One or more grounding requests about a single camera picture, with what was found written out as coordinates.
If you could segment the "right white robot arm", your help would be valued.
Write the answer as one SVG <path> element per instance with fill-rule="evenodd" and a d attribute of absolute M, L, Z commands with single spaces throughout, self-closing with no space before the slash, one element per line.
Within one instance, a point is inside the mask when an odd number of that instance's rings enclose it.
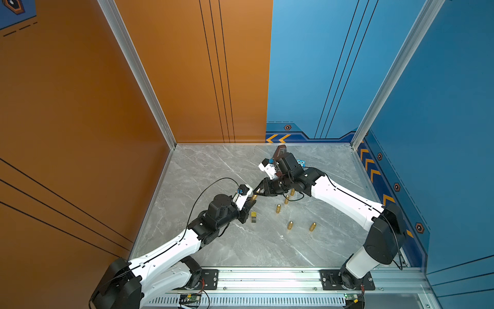
<path fill-rule="evenodd" d="M 342 265 L 338 277 L 346 290 L 360 288 L 362 279 L 379 265 L 390 265 L 400 255 L 408 230 L 396 204 L 383 205 L 338 185 L 319 169 L 297 166 L 278 171 L 271 163 L 259 164 L 268 176 L 257 186 L 263 196 L 276 196 L 295 190 L 314 197 L 343 212 L 358 223 L 367 238 L 362 247 Z"/>

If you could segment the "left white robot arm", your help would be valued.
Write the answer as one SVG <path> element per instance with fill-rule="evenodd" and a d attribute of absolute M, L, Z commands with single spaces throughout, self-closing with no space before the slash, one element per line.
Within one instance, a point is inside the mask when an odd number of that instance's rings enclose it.
<path fill-rule="evenodd" d="M 89 308 L 143 308 L 177 288 L 201 288 L 202 268 L 192 255 L 218 238 L 231 222 L 245 223 L 255 199 L 244 186 L 234 196 L 218 194 L 169 242 L 130 261 L 114 260 L 92 293 Z"/>

